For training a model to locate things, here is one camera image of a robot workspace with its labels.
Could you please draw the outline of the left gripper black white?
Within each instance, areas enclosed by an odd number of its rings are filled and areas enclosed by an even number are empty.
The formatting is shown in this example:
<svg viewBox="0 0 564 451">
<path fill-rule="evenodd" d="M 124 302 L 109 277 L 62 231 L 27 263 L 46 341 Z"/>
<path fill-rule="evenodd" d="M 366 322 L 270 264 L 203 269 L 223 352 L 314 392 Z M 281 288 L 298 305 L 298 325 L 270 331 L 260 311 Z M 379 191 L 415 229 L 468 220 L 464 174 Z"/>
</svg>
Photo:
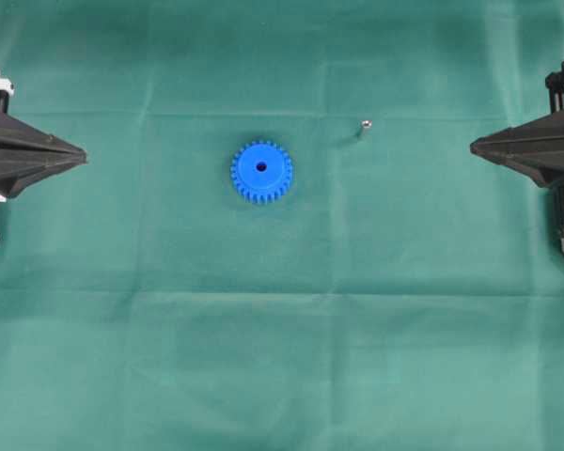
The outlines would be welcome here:
<svg viewBox="0 0 564 451">
<path fill-rule="evenodd" d="M 5 114 L 13 95 L 13 83 L 0 75 L 0 147 L 17 148 L 0 149 L 0 203 L 86 163 L 83 149 Z"/>
</svg>

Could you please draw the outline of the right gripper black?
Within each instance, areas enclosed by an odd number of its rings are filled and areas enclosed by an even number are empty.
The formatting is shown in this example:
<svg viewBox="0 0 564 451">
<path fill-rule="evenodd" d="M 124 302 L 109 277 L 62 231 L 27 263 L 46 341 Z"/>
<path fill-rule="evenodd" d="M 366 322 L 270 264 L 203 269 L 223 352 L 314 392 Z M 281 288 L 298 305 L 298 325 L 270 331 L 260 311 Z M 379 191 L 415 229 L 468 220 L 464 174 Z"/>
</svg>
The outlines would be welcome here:
<svg viewBox="0 0 564 451">
<path fill-rule="evenodd" d="M 551 115 L 478 138 L 470 145 L 470 150 L 486 161 L 530 178 L 540 188 L 553 188 L 560 247 L 564 255 L 564 168 L 552 168 L 546 163 L 522 163 L 509 156 L 564 151 L 564 62 L 560 72 L 552 72 L 546 77 L 545 85 L 550 94 Z"/>
</svg>

